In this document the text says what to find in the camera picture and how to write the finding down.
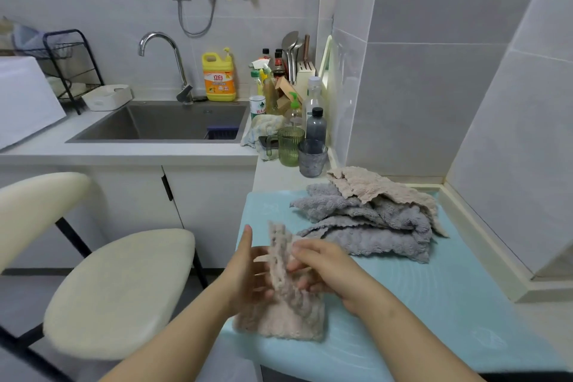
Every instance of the hand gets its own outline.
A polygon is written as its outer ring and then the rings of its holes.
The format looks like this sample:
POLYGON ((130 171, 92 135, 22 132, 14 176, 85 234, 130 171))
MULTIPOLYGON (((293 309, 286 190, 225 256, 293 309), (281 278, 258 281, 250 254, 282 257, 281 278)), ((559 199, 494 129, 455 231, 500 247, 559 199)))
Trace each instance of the hand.
POLYGON ((252 244, 253 229, 246 225, 236 252, 216 281, 222 284, 225 293, 228 293, 229 317, 237 314, 241 306, 271 299, 274 294, 269 285, 270 277, 265 275, 269 270, 269 263, 254 261, 256 257, 268 254, 269 247, 251 247, 252 244))
POLYGON ((365 305, 365 300, 373 289, 382 287, 368 275, 336 243, 319 239, 302 239, 292 245, 295 257, 286 269, 290 272, 304 269, 312 270, 304 275, 297 286, 310 292, 334 292, 348 311, 356 315, 365 305))

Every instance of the cabinet door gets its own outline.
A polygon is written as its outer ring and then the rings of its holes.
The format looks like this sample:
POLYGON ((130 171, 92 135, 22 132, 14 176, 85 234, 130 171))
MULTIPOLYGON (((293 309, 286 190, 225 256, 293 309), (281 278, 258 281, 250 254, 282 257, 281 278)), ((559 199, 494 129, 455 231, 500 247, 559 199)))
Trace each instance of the cabinet door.
POLYGON ((204 267, 221 268, 235 251, 254 166, 163 167, 183 227, 195 234, 204 267))
MULTIPOLYGON (((57 167, 0 167, 0 188, 38 175, 61 172, 57 167)), ((74 206, 64 218, 92 251, 108 243, 85 203, 74 206)), ((50 226, 11 263, 18 269, 64 269, 76 267, 83 260, 68 239, 50 226)))
POLYGON ((86 167, 76 169, 95 182, 88 205, 111 241, 134 232, 182 228, 157 167, 86 167))

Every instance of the kitchen sink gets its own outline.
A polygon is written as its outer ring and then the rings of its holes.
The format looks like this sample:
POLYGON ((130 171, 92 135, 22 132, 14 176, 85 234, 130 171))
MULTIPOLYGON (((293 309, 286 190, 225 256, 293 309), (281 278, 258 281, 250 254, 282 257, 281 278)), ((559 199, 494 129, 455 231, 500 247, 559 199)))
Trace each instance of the kitchen sink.
POLYGON ((68 142, 239 142, 248 102, 131 101, 68 142))

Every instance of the textured cloth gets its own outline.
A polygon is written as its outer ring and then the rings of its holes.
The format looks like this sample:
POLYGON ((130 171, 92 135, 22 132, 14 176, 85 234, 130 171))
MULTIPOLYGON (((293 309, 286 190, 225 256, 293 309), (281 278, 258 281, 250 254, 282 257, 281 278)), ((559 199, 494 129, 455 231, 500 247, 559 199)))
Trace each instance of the textured cloth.
POLYGON ((269 136, 276 134, 280 128, 284 126, 284 117, 282 115, 257 115, 251 121, 251 127, 248 132, 243 135, 241 145, 248 145, 249 147, 257 150, 259 157, 263 160, 273 160, 278 157, 278 150, 273 150, 271 156, 267 155, 267 149, 263 148, 261 142, 258 141, 259 136, 269 136))
POLYGON ((265 337, 320 341, 324 336, 324 302, 322 294, 296 287, 298 277, 287 274, 293 236, 283 224, 269 222, 268 262, 275 289, 273 302, 251 304, 233 320, 236 330, 256 332, 265 337))
POLYGON ((290 206, 319 222, 300 236, 334 241, 351 255, 393 251, 417 262, 429 261, 432 227, 418 205, 396 204, 382 196, 362 204, 356 197, 343 198, 332 183, 312 184, 306 191, 311 196, 290 206))
POLYGON ((355 196, 367 203, 378 195, 384 195, 397 204, 416 204, 430 218, 434 231, 444 237, 448 236, 438 220, 438 205, 432 195, 359 167, 331 169, 327 177, 344 198, 355 196))

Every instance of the faucet handle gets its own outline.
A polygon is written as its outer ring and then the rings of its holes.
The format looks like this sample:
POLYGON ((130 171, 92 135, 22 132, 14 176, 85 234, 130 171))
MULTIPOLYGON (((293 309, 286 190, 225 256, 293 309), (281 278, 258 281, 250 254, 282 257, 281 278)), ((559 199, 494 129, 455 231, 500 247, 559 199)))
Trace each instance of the faucet handle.
POLYGON ((190 84, 185 85, 179 94, 177 94, 177 101, 185 104, 193 103, 193 96, 191 95, 191 90, 193 87, 190 84))

